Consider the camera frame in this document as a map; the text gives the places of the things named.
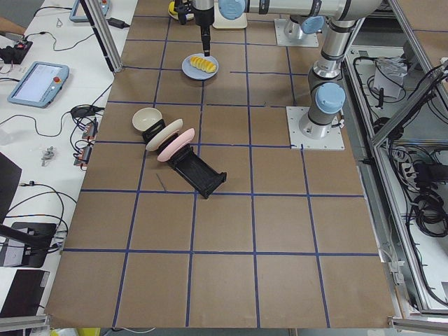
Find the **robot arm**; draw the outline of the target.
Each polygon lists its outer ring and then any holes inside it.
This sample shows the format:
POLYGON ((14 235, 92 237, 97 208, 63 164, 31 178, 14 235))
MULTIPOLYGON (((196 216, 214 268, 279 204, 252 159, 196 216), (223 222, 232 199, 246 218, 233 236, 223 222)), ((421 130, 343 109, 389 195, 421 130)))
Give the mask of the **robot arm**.
POLYGON ((313 98, 307 113, 313 126, 329 127, 346 99, 344 90, 334 82, 340 74, 340 63, 356 35, 356 25, 373 13, 380 1, 308 1, 308 16, 322 14, 329 18, 328 31, 321 56, 309 72, 310 92, 313 98))
POLYGON ((214 6, 227 20, 236 20, 244 13, 294 14, 306 17, 318 15, 333 16, 343 20, 351 7, 350 1, 192 1, 191 8, 195 23, 200 27, 202 49, 206 57, 210 56, 210 26, 214 23, 214 6))

